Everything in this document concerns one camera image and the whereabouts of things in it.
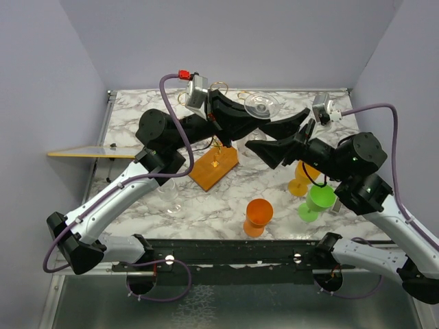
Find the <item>orange plastic goblet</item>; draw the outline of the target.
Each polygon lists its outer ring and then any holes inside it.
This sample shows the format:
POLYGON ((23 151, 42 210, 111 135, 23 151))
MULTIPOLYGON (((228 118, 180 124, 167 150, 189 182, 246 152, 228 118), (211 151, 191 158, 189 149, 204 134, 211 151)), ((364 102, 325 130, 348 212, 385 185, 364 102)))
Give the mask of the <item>orange plastic goblet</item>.
POLYGON ((273 207, 268 200, 254 199, 250 201, 246 207, 246 220, 243 224, 244 232, 254 238, 261 236, 273 214, 273 207))

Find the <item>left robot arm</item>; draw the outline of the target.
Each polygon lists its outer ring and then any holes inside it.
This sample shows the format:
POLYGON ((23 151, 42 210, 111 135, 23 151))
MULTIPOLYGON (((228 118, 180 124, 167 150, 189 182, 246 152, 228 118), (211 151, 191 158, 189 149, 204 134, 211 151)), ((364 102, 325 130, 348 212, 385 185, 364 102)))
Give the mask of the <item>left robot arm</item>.
POLYGON ((196 109, 202 115, 194 112, 179 119, 165 89, 159 91, 166 111, 152 108, 142 115, 136 138, 143 148, 134 161, 84 205, 47 218, 54 240, 50 250, 59 249, 75 274, 86 273, 101 262, 121 261, 139 271, 147 269, 152 255, 141 235, 105 238, 104 230, 138 199, 172 178, 188 175, 195 162, 192 144, 217 136, 229 147, 270 122, 268 114, 251 115, 244 105, 218 90, 201 93, 196 109))

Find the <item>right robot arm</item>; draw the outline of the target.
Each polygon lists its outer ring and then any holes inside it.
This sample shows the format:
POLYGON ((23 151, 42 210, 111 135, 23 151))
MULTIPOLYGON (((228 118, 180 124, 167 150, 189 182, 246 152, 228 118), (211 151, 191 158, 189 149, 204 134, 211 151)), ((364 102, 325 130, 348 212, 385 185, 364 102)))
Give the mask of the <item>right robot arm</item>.
POLYGON ((356 243, 327 233, 315 248, 315 260, 324 268, 350 265, 391 278, 406 293, 426 304, 438 303, 438 237, 401 202, 398 184, 389 185, 377 171, 387 154, 370 132, 345 138, 337 147, 312 137, 316 122, 309 122, 291 136, 277 141, 248 141, 265 164, 275 169, 295 160, 338 182, 335 195, 356 215, 376 225, 401 252, 356 243))

